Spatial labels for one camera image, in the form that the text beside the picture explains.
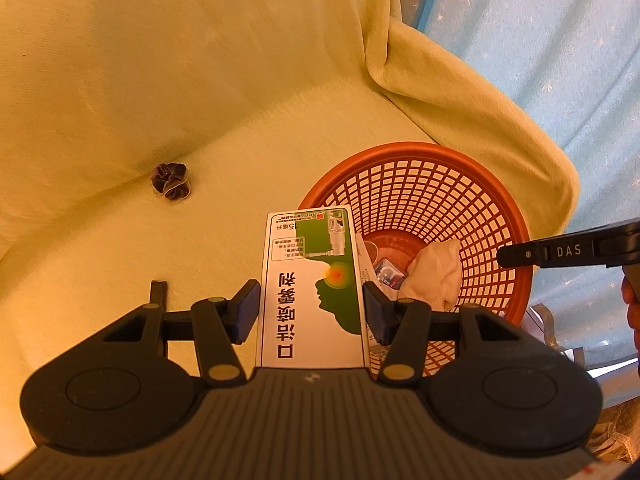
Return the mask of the person's right hand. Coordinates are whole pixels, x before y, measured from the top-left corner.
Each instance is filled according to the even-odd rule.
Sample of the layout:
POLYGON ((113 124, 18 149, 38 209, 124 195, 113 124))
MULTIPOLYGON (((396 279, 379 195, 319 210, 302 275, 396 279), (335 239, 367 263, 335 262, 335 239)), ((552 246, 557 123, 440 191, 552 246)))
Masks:
POLYGON ((628 325, 634 332, 634 348, 640 352, 640 304, 628 278, 622 281, 622 297, 627 305, 628 325))

